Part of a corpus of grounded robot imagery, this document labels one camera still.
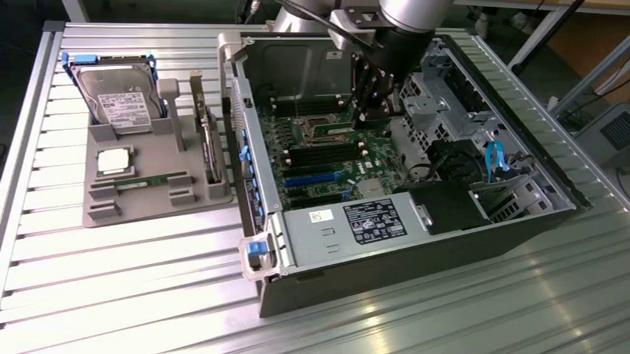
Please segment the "hard drive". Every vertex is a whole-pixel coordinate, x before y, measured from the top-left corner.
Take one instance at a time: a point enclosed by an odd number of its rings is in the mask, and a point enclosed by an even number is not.
[[[111,124],[118,134],[151,131],[151,119],[166,117],[152,56],[68,59],[63,53],[63,66],[88,104],[92,124]]]

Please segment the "motherboard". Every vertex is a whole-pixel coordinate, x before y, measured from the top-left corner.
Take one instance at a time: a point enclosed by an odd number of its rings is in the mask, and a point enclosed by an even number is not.
[[[387,122],[355,130],[347,111],[278,116],[259,109],[284,210],[393,193],[406,174]]]

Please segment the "sticker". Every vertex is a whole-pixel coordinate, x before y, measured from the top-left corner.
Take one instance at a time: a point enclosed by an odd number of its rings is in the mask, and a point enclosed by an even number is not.
[[[348,205],[343,211],[354,239],[362,245],[407,234],[391,199]]]
[[[151,125],[142,92],[100,94],[98,97],[107,120],[115,129]]]
[[[326,52],[326,60],[342,59],[342,58],[343,58],[343,52],[340,50]]]
[[[322,221],[328,221],[334,219],[332,211],[330,209],[310,212],[308,216],[311,217],[311,223],[319,223]]]

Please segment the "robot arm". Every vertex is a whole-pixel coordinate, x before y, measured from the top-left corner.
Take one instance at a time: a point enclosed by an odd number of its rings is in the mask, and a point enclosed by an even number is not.
[[[381,0],[381,6],[334,10],[331,21],[292,1],[276,1],[320,22],[336,47],[354,52],[354,128],[393,115],[389,97],[417,67],[454,0]]]

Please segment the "blue ram slot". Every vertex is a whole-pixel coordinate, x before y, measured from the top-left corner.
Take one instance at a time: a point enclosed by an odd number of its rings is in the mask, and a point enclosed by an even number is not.
[[[284,180],[284,187],[299,187],[307,186],[308,184],[335,182],[339,179],[340,174],[342,171],[310,177],[287,179]]]

